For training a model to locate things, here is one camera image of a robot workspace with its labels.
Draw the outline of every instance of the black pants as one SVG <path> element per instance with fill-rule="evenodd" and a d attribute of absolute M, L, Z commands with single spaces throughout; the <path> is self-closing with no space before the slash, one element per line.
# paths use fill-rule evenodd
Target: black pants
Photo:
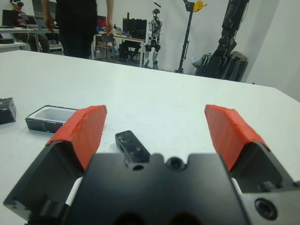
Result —
<path fill-rule="evenodd" d="M 88 59 L 95 30 L 80 32 L 60 28 L 60 42 L 66 56 Z"/>

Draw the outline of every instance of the white table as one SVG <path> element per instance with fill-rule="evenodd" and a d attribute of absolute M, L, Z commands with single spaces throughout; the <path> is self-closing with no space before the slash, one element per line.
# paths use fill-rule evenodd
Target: white table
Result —
<path fill-rule="evenodd" d="M 37 66 L 18 60 L 20 72 L 15 59 Z M 52 136 L 29 131 L 24 120 L 47 104 L 105 104 L 99 153 L 120 153 L 114 135 L 132 130 L 151 154 L 185 162 L 190 153 L 215 152 L 205 105 L 234 108 L 300 180 L 300 103 L 277 89 L 27 51 L 0 53 L 0 80 L 0 98 L 13 97 L 17 108 L 17 121 L 0 126 L 0 202 Z M 0 224 L 22 223 L 1 204 Z"/>
<path fill-rule="evenodd" d="M 0 53 L 3 51 L 7 52 L 7 50 L 11 51 L 11 49 L 15 50 L 16 48 L 23 50 L 25 46 L 26 44 L 23 42 L 14 42 L 12 44 L 0 44 Z"/>
<path fill-rule="evenodd" d="M 21 28 L 0 28 L 0 34 L 19 34 L 19 33 L 33 33 L 37 45 L 37 51 L 40 52 L 40 46 L 38 43 L 38 33 L 49 32 L 47 29 L 21 29 Z"/>
<path fill-rule="evenodd" d="M 99 32 L 99 34 L 97 34 L 96 36 L 101 37 L 102 34 L 106 34 L 106 32 Z M 144 39 L 133 38 L 133 37 L 127 37 L 127 36 L 124 36 L 124 35 L 117 35 L 117 34 L 114 34 L 113 37 L 114 38 L 119 38 L 122 41 L 127 40 L 127 41 L 133 41 L 133 42 L 141 43 L 140 67 L 142 67 L 145 40 Z M 93 40 L 93 43 L 91 45 L 91 51 L 92 51 L 92 59 L 94 60 L 95 59 L 95 56 L 94 56 L 94 40 Z"/>

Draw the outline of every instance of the computer monitor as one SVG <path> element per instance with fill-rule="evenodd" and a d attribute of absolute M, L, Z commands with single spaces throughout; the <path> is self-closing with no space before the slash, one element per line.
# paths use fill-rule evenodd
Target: computer monitor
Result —
<path fill-rule="evenodd" d="M 22 19 L 24 20 L 27 27 L 39 27 L 34 16 L 31 15 L 21 15 Z"/>
<path fill-rule="evenodd" d="M 46 27 L 44 18 L 35 17 L 35 19 L 40 27 Z"/>
<path fill-rule="evenodd" d="M 106 26 L 106 16 L 98 16 L 98 26 L 105 27 Z"/>
<path fill-rule="evenodd" d="M 19 13 L 13 10 L 3 10 L 2 26 L 18 26 Z"/>
<path fill-rule="evenodd" d="M 136 19 L 129 19 L 128 20 L 128 31 L 136 31 Z"/>
<path fill-rule="evenodd" d="M 128 19 L 127 18 L 123 18 L 123 31 L 127 32 L 128 30 Z"/>

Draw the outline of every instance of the person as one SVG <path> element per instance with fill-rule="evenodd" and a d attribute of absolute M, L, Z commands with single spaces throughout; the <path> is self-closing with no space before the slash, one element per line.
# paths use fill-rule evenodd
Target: person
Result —
<path fill-rule="evenodd" d="M 10 3 L 13 6 L 13 11 L 19 12 L 19 18 L 18 18 L 19 25 L 24 25 L 24 21 L 21 17 L 21 15 L 26 15 L 22 11 L 22 7 L 23 7 L 24 3 L 22 3 L 19 0 L 10 0 Z M 24 43 L 28 43 L 30 45 L 30 49 L 32 51 L 34 51 L 34 52 L 38 51 L 36 39 L 35 39 L 35 36 L 33 34 L 31 34 L 31 33 L 16 34 L 16 38 L 23 41 Z M 37 38 L 38 38 L 39 43 L 41 43 L 42 52 L 43 53 L 48 53 L 49 52 L 49 40 L 48 40 L 48 38 L 44 35 L 41 35 L 41 34 L 38 34 Z"/>
<path fill-rule="evenodd" d="M 49 0 L 41 0 L 46 28 L 53 32 L 53 18 L 49 13 Z M 60 42 L 66 56 L 88 59 L 91 53 L 98 16 L 96 0 L 57 0 L 56 22 Z M 107 2 L 106 30 L 113 32 L 113 0 Z"/>

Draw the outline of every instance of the white wall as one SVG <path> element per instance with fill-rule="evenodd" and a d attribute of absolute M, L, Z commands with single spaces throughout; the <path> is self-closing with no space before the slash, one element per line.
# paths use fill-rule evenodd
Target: white wall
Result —
<path fill-rule="evenodd" d="M 300 1 L 280 0 L 247 83 L 275 87 L 300 101 Z"/>
<path fill-rule="evenodd" d="M 32 0 L 22 0 L 24 7 L 22 11 L 27 15 L 34 15 Z M 2 25 L 2 10 L 12 10 L 13 7 L 9 0 L 0 0 L 0 24 Z"/>
<path fill-rule="evenodd" d="M 278 4 L 279 0 L 263 0 L 260 3 L 251 33 L 246 37 L 247 44 L 245 45 L 244 52 L 248 56 L 248 66 L 242 78 L 242 82 L 245 82 L 249 77 L 250 71 L 253 68 L 278 8 Z"/>
<path fill-rule="evenodd" d="M 127 12 L 130 12 L 130 18 L 152 19 L 152 10 L 156 8 L 153 1 L 115 0 L 113 22 L 122 28 L 122 18 L 127 16 Z M 252 39 L 249 40 L 248 37 L 252 32 L 262 1 L 265 0 L 250 0 L 247 17 L 236 37 L 236 42 L 238 43 L 235 48 L 236 51 L 245 52 L 246 46 L 252 45 L 253 47 L 256 44 L 255 42 L 253 43 Z M 184 72 L 187 74 L 194 74 L 196 70 L 191 65 L 191 57 L 196 54 L 213 53 L 221 37 L 222 22 L 228 0 L 203 0 L 203 2 L 207 3 L 208 6 L 193 14 L 187 60 L 183 64 Z M 177 69 L 179 67 L 189 12 L 186 11 L 182 0 L 162 0 L 161 4 L 160 20 L 163 22 L 162 48 L 157 60 L 161 68 Z M 106 15 L 106 0 L 97 0 L 97 8 L 98 15 Z"/>

